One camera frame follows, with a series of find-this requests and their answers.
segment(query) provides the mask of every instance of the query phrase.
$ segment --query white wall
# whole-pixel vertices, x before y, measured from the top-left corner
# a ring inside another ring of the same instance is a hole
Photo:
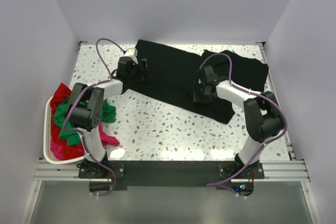
[[[324,223],[336,223],[336,0],[291,0],[266,54]]]
[[[77,41],[56,0],[0,0],[0,223],[19,223],[42,156],[44,106]]]
[[[81,40],[266,41],[289,0],[57,0]]]

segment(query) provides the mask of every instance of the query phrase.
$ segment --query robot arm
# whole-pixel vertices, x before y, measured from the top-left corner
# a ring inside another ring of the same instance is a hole
[[[112,76],[110,80],[103,82],[88,89],[80,102],[88,102],[87,105],[78,104],[70,117],[69,122],[74,128],[80,128],[86,139],[87,150],[99,162],[103,160],[106,151],[101,144],[98,125],[101,121],[103,101],[114,95],[119,95],[128,89],[132,82],[144,81],[151,77],[148,70],[146,60],[140,62],[137,60],[137,51],[135,48],[129,49],[123,57],[119,58],[116,76]],[[66,116],[70,109],[78,99],[80,93],[88,85],[76,83],[69,97],[69,102],[66,109]],[[94,162],[89,155],[87,160]]]
[[[267,97],[278,104],[276,97],[272,92],[251,91],[230,82],[225,77],[218,77],[211,66],[201,68],[198,73],[199,80],[194,86],[194,102],[211,102],[213,98],[220,98],[244,110],[246,130],[249,136],[243,148],[235,156],[234,173],[250,161],[266,140],[278,135],[284,128],[279,111],[261,98]],[[253,158],[249,167],[259,161],[260,154],[261,152]]]

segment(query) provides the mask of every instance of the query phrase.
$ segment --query clothing pile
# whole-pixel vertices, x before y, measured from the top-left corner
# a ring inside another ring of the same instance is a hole
[[[69,160],[77,157],[84,156],[83,145],[80,141],[80,137],[77,132],[68,132],[62,129],[65,121],[65,110],[71,95],[71,90],[61,83],[56,90],[54,96],[50,101],[51,107],[51,151],[59,160]],[[112,123],[115,119],[115,107],[107,103],[107,100],[103,104],[102,122]],[[99,124],[99,134],[103,146],[114,145],[118,146],[119,141],[113,137],[108,136],[103,131],[101,124]],[[70,123],[67,124],[67,128],[73,129]]]

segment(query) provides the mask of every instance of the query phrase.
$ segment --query cable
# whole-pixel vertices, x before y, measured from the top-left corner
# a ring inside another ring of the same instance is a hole
[[[68,129],[68,128],[67,128],[67,124],[68,124],[68,122],[69,122],[69,120],[70,120],[70,118],[71,118],[71,116],[72,116],[73,111],[75,110],[76,106],[78,105],[80,99],[83,97],[83,95],[85,94],[85,92],[86,92],[87,90],[89,90],[90,88],[92,88],[92,87],[95,87],[95,86],[97,86],[97,85],[100,85],[100,84],[109,82],[109,81],[112,79],[112,76],[114,75],[114,73],[115,73],[115,71],[116,71],[116,69],[114,69],[112,73],[110,72],[110,69],[108,68],[107,64],[105,63],[104,59],[102,58],[102,56],[101,56],[101,54],[100,54],[100,52],[99,52],[98,44],[99,44],[99,42],[102,41],[102,40],[107,40],[107,41],[109,41],[109,42],[115,44],[115,45],[116,45],[116,46],[117,46],[123,53],[126,52],[126,51],[123,50],[117,43],[115,43],[113,40],[105,39],[105,38],[101,38],[101,39],[98,39],[98,40],[97,40],[97,42],[96,42],[96,51],[97,51],[97,54],[98,54],[98,56],[99,56],[101,62],[104,64],[104,66],[105,66],[107,72],[109,73],[109,79],[108,79],[108,80],[105,80],[105,81],[99,81],[99,82],[97,82],[97,83],[88,85],[88,86],[86,86],[86,87],[80,92],[80,94],[78,95],[77,99],[76,99],[75,102],[73,103],[73,105],[72,105],[72,107],[71,107],[71,109],[70,109],[70,111],[69,111],[67,117],[65,118],[65,121],[64,121],[64,124],[63,124],[63,127],[62,127],[62,129],[63,129],[64,131],[68,131],[68,132],[77,132],[77,133],[81,136],[82,144],[83,144],[83,148],[84,148],[85,152],[89,154],[89,156],[91,157],[91,159],[92,159],[96,164],[98,164],[99,166],[103,167],[104,169],[106,169],[107,171],[109,171],[109,172],[111,173],[111,175],[112,175],[112,177],[113,177],[113,185],[112,185],[111,189],[110,189],[109,191],[106,191],[106,192],[103,193],[103,194],[99,194],[99,193],[97,193],[96,196],[98,196],[98,197],[107,195],[107,194],[109,194],[111,191],[113,191],[113,190],[115,189],[115,186],[116,186],[116,184],[117,184],[117,177],[116,177],[116,175],[115,175],[115,173],[114,173],[114,171],[113,171],[112,169],[110,169],[110,168],[107,167],[106,165],[103,165],[101,162],[99,162],[99,161],[98,161],[98,160],[97,160],[97,159],[96,159],[96,158],[89,152],[88,147],[87,147],[87,145],[86,145],[86,139],[85,139],[84,132],[83,132],[82,130],[79,130],[79,129]]]
[[[98,39],[97,42],[96,42],[96,51],[97,51],[97,54],[101,60],[101,62],[104,64],[104,67],[107,69],[107,72],[109,73],[109,79],[112,79],[112,75],[111,75],[111,71],[109,69],[109,67],[107,66],[107,64],[105,63],[105,61],[103,60],[100,52],[99,52],[99,49],[98,49],[98,44],[100,41],[102,40],[106,40],[106,41],[109,41],[113,44],[115,44],[124,54],[126,53],[126,51],[124,49],[121,48],[121,46],[119,46],[117,43],[115,43],[113,40],[110,40],[110,39],[105,39],[105,38],[101,38],[101,39]]]
[[[114,190],[114,188],[115,188],[115,186],[116,186],[116,184],[117,184],[117,178],[116,178],[116,176],[115,176],[115,173],[114,173],[114,171],[113,171],[112,169],[108,168],[107,166],[105,166],[105,165],[103,165],[101,162],[99,162],[99,161],[98,161],[98,160],[97,160],[97,159],[96,159],[96,158],[89,152],[88,147],[87,147],[87,145],[86,145],[85,135],[84,135],[84,132],[83,132],[82,130],[79,130],[79,129],[68,129],[68,128],[66,127],[66,125],[68,124],[68,122],[69,122],[69,120],[70,120],[70,118],[71,118],[71,115],[72,115],[73,111],[75,110],[77,104],[79,103],[80,99],[81,99],[82,96],[85,94],[85,92],[86,92],[88,89],[90,89],[90,88],[92,88],[92,87],[94,87],[94,86],[96,86],[96,85],[100,85],[100,84],[103,84],[103,83],[106,83],[106,82],[109,82],[109,81],[110,81],[110,80],[100,81],[100,82],[98,82],[98,83],[94,83],[94,84],[92,84],[92,85],[86,86],[86,87],[82,90],[82,92],[80,92],[79,96],[77,97],[77,99],[76,99],[75,102],[73,103],[73,106],[71,107],[71,109],[70,109],[70,111],[69,111],[67,117],[65,118],[65,121],[64,121],[64,124],[63,124],[63,127],[62,127],[64,131],[68,131],[68,132],[77,132],[78,134],[80,134],[80,136],[81,136],[81,138],[82,138],[82,144],[83,144],[83,148],[84,148],[85,152],[89,154],[89,156],[92,158],[92,160],[93,160],[94,162],[96,162],[99,166],[101,166],[101,167],[103,167],[104,169],[108,170],[108,171],[112,174],[112,176],[113,176],[113,178],[114,178],[114,180],[113,180],[113,186],[111,187],[111,189],[110,189],[109,191],[106,191],[106,192],[103,193],[103,194],[96,194],[96,196],[98,196],[98,197],[107,195],[107,194],[109,194],[111,191]]]
[[[244,92],[244,93],[247,93],[247,94],[252,94],[252,95],[255,95],[256,97],[260,97],[266,101],[268,101],[270,104],[272,104],[280,113],[281,115],[281,118],[282,118],[282,121],[283,121],[283,131],[275,136],[275,137],[272,137],[268,140],[266,140],[264,142],[263,145],[260,146],[260,148],[255,152],[255,154],[251,157],[251,159],[239,170],[237,171],[234,175],[232,175],[231,177],[225,179],[225,180],[222,180],[220,182],[217,182],[217,183],[208,183],[207,186],[221,186],[223,187],[223,184],[226,183],[226,182],[229,182],[231,181],[231,179],[234,179],[235,177],[237,177],[240,173],[242,173],[246,168],[247,166],[250,165],[250,163],[253,161],[253,159],[266,147],[267,144],[270,144],[272,142],[274,142],[275,140],[281,138],[287,131],[287,127],[288,127],[288,123],[287,123],[287,119],[286,119],[286,116],[285,116],[285,113],[283,112],[283,110],[279,107],[279,105],[277,105],[274,101],[272,101],[271,99],[269,99],[268,97],[265,97],[259,93],[256,93],[256,92],[250,92],[248,89],[244,89],[244,88],[241,88],[237,85],[234,84],[234,82],[232,82],[232,60],[231,58],[229,57],[229,55],[227,54],[223,54],[221,52],[219,53],[216,53],[216,54],[212,54],[210,55],[208,58],[206,58],[203,63],[201,64],[201,66],[199,67],[199,69],[201,69],[212,57],[215,57],[215,56],[225,56],[229,62],[230,62],[230,68],[229,68],[229,83],[232,85],[232,87]]]

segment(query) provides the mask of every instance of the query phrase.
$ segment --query metal frame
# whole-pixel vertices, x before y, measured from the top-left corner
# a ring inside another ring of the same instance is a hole
[[[99,182],[106,179],[81,179],[78,178],[77,163],[53,165],[47,161],[39,161],[34,180],[44,181],[91,181]],[[308,182],[309,176],[304,161],[265,161],[265,179],[255,179],[260,182]],[[232,182],[247,182],[247,179],[232,179]]]
[[[262,58],[267,63],[264,47],[261,43],[259,46]],[[269,72],[269,85],[274,92],[277,100],[278,96],[274,88],[273,78]],[[318,212],[317,204],[313,197],[310,179],[304,161],[297,161],[294,155],[292,144],[289,136],[286,133],[286,146],[291,161],[264,161],[262,162],[264,168],[264,179],[255,179],[258,182],[301,182],[302,191],[306,199],[308,210],[313,224],[322,224],[321,217]],[[21,219],[21,224],[30,223],[35,209],[36,201],[40,192],[42,181],[90,181],[99,182],[106,181],[106,179],[80,179],[78,178],[79,169],[76,167],[77,163],[54,165],[48,163],[46,160],[39,160],[35,170],[33,184],[30,189],[28,200]],[[246,179],[232,179],[232,182],[246,182]]]
[[[312,222],[314,224],[322,224],[323,222],[319,214],[314,195],[311,190],[310,182],[301,182],[301,185]]]
[[[30,188],[30,192],[28,195],[25,209],[21,217],[20,224],[27,224],[27,223],[30,223],[30,221],[32,220],[31,218],[34,213],[37,197],[41,189],[41,184],[42,184],[41,180],[33,181],[31,188]]]

